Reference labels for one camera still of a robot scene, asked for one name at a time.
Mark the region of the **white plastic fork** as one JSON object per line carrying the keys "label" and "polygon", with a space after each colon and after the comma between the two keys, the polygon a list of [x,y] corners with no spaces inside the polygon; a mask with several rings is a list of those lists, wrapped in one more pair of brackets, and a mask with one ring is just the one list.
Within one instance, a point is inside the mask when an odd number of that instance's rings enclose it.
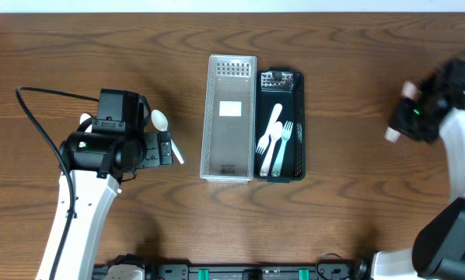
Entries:
{"label": "white plastic fork", "polygon": [[270,130],[271,127],[274,125],[274,123],[278,120],[279,115],[281,114],[282,111],[282,105],[280,103],[276,103],[273,106],[271,116],[268,120],[267,127],[265,130],[265,133],[260,137],[257,147],[256,147],[256,153],[262,155],[265,150],[267,149],[270,140],[269,140],[269,135],[270,135]]}
{"label": "white plastic fork", "polygon": [[[410,81],[406,81],[403,84],[400,96],[403,98],[409,98],[412,100],[416,99],[416,96],[418,94],[418,89],[417,86]],[[387,128],[386,133],[385,133],[385,139],[389,142],[396,142],[397,139],[400,137],[400,132],[392,129],[390,126]]]}

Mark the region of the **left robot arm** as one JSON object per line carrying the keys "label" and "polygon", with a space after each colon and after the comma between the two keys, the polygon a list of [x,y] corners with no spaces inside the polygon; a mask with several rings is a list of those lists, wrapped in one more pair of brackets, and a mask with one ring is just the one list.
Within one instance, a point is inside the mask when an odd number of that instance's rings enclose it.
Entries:
{"label": "left robot arm", "polygon": [[61,143],[67,167],[59,180],[53,226],[38,279],[88,279],[103,225],[123,176],[173,164],[170,133],[146,133],[151,109],[144,96],[102,89],[95,117]]}

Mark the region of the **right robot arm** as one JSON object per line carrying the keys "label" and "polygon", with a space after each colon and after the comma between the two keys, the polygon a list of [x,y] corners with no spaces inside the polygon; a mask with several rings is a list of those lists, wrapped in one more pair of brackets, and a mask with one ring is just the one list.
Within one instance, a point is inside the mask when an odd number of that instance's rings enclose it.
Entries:
{"label": "right robot arm", "polygon": [[379,251],[362,263],[360,279],[465,279],[465,61],[445,62],[420,84],[406,81],[385,138],[442,140],[449,171],[449,205],[416,236],[414,245]]}

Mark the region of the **pale green plastic fork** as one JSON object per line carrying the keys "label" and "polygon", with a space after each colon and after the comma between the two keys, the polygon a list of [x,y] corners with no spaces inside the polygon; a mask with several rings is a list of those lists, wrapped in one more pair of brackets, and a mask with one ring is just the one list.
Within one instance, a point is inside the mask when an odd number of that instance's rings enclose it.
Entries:
{"label": "pale green plastic fork", "polygon": [[281,174],[281,168],[285,156],[285,148],[288,140],[291,138],[292,129],[293,123],[291,121],[286,121],[281,133],[281,145],[271,171],[271,175],[273,177],[279,177]]}

